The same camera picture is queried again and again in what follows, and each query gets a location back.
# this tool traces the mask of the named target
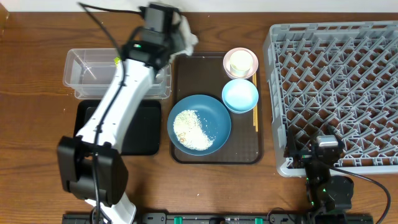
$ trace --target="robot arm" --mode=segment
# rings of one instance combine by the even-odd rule
[[[140,10],[145,19],[145,26],[140,30],[141,40],[129,40],[123,46],[122,60],[96,111],[75,138],[63,137],[58,145],[63,189],[92,206],[96,205],[92,161],[85,157],[92,153],[98,155],[101,209],[113,223],[132,223],[136,214],[134,204],[124,192],[128,171],[119,154],[127,128],[157,72],[176,55],[192,54],[198,42],[178,9],[150,3]],[[95,145],[98,123],[104,114]]]

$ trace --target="rectangular tray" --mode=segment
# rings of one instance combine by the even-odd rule
[[[303,176],[284,157],[324,134],[345,144],[335,167],[358,174],[398,172],[398,22],[273,25],[263,46],[277,170]]]
[[[225,84],[231,81],[223,68],[225,53],[203,52],[192,56],[180,56],[175,61],[173,101],[174,105],[183,98],[203,94],[220,102]],[[259,72],[255,74],[260,83]],[[262,158],[261,94],[258,106],[259,129],[253,126],[253,110],[231,116],[231,134],[225,145],[206,156],[192,156],[177,149],[171,143],[172,157],[182,164],[254,164]]]

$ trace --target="small bowl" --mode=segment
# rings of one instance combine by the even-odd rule
[[[242,114],[256,106],[259,92],[253,83],[244,79],[235,79],[224,86],[222,99],[232,113]]]
[[[231,55],[239,50],[244,50],[250,53],[250,55],[253,57],[253,64],[251,65],[251,68],[247,72],[247,74],[243,77],[236,77],[233,75],[231,71],[231,64],[229,63],[229,60],[231,58]],[[224,65],[224,70],[226,72],[226,75],[232,79],[248,79],[252,77],[256,72],[259,67],[259,60],[257,59],[257,56],[249,49],[245,49],[243,47],[237,47],[235,49],[230,50],[229,52],[226,53],[224,56],[223,60],[223,65]]]

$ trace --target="pink plate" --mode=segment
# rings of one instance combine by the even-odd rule
[[[231,73],[231,66],[229,64],[229,59],[231,58],[231,55],[234,52],[237,52],[239,50],[247,51],[253,57],[253,64],[252,64],[251,68],[249,69],[248,74],[245,75],[244,77],[236,77],[236,76],[234,76]],[[237,47],[237,48],[232,49],[232,50],[230,50],[229,52],[226,53],[226,55],[224,56],[223,65],[224,65],[224,70],[225,70],[225,72],[226,72],[228,77],[230,77],[232,79],[239,79],[239,78],[248,79],[248,78],[252,77],[256,73],[256,71],[257,71],[257,69],[259,67],[259,60],[257,59],[257,56],[251,50],[245,49],[243,47]]]

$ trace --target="wood grain tabletop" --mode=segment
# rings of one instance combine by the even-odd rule
[[[142,21],[137,15],[96,13],[120,44]],[[273,24],[398,20],[398,14],[186,13],[199,38],[196,51],[251,49],[260,61],[264,157],[251,166],[182,165],[170,156],[166,121],[171,98],[162,100],[160,150],[154,156],[123,157],[129,171],[127,195],[139,212],[267,213],[310,208],[304,178],[281,177],[275,168],[271,101],[262,66],[262,45]],[[62,83],[67,52],[112,47],[82,12],[13,12],[0,41],[0,223],[60,223],[62,214],[90,206],[62,190],[57,144],[72,136],[79,100]],[[398,175],[372,175],[392,195],[384,223],[398,223]],[[378,220],[384,192],[354,178],[351,213]]]

